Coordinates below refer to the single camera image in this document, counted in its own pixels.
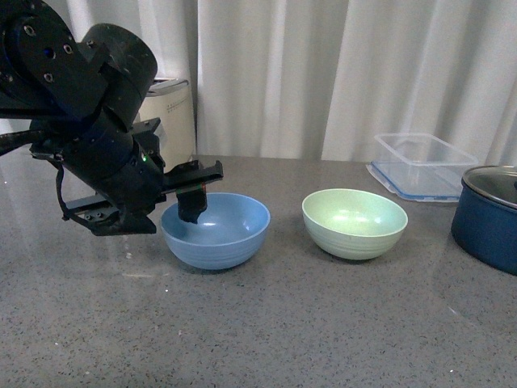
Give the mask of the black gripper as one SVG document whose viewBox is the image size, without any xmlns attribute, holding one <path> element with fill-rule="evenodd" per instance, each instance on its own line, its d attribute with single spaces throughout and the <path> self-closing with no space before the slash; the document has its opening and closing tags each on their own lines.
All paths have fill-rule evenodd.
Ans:
<svg viewBox="0 0 517 388">
<path fill-rule="evenodd" d="M 40 135 L 32 155 L 57 168 L 56 187 L 70 171 L 95 190 L 95 196 L 59 202 L 64 218 L 95 236 L 155 234 L 148 216 L 170 192 L 176 192 L 179 218 L 197 224 L 208 207 L 206 183 L 223 177 L 220 162 L 185 162 L 165 172 L 154 133 L 160 121 L 136 122 L 137 113 L 102 107 L 82 119 L 62 112 L 32 118 L 30 129 Z"/>
</svg>

